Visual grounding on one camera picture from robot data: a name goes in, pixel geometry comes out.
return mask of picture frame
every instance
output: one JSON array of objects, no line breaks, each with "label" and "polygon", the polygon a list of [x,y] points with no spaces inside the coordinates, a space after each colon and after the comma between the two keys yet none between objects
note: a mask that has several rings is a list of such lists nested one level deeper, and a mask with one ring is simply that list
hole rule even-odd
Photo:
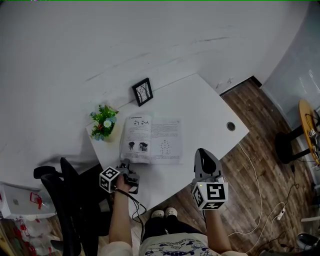
[{"label": "picture frame", "polygon": [[143,79],[142,81],[136,83],[134,86],[132,86],[132,89],[139,107],[154,97],[149,78]]}]

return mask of printed shirt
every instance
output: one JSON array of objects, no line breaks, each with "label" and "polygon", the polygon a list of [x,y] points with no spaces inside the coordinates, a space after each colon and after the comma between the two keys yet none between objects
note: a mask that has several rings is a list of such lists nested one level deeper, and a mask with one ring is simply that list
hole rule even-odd
[{"label": "printed shirt", "polygon": [[[126,242],[112,242],[102,248],[101,256],[133,256]],[[221,256],[208,248],[204,234],[177,233],[147,238],[140,246],[139,256]],[[227,251],[222,256],[246,256],[245,253]]]}]

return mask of round wooden table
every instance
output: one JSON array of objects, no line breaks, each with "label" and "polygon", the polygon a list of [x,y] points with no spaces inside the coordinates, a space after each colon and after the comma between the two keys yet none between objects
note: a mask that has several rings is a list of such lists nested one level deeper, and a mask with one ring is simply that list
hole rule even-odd
[{"label": "round wooden table", "polygon": [[[301,125],[287,134],[285,134],[284,132],[279,132],[275,137],[275,151],[280,161],[284,164],[288,164],[291,161],[294,161],[311,153],[316,164],[320,165],[320,161],[316,157],[313,150],[314,144],[308,134],[308,132],[310,132],[312,129],[317,132],[315,121],[318,119],[318,114],[315,113],[309,102],[307,102],[305,99],[299,100],[298,107]],[[305,139],[309,148],[300,153],[293,154],[291,141],[302,134],[305,135]]]}]

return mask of open book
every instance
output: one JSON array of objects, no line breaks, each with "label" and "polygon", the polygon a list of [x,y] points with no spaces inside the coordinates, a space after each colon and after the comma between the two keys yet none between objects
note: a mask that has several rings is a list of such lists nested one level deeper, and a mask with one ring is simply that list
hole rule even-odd
[{"label": "open book", "polygon": [[182,157],[181,120],[137,114],[125,120],[120,158],[132,163],[178,164]]}]

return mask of shoe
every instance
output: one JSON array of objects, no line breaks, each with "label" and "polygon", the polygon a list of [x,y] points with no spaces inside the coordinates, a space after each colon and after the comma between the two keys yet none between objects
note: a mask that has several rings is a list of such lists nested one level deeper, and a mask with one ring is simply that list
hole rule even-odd
[{"label": "shoe", "polygon": [[178,212],[175,208],[172,208],[172,207],[168,207],[166,210],[165,210],[165,217],[167,218],[168,216],[170,215],[174,215],[174,216],[178,216]]},{"label": "shoe", "polygon": [[156,217],[160,217],[163,218],[165,216],[165,212],[163,210],[155,210],[152,214],[151,214],[151,219],[152,218],[156,218]]}]

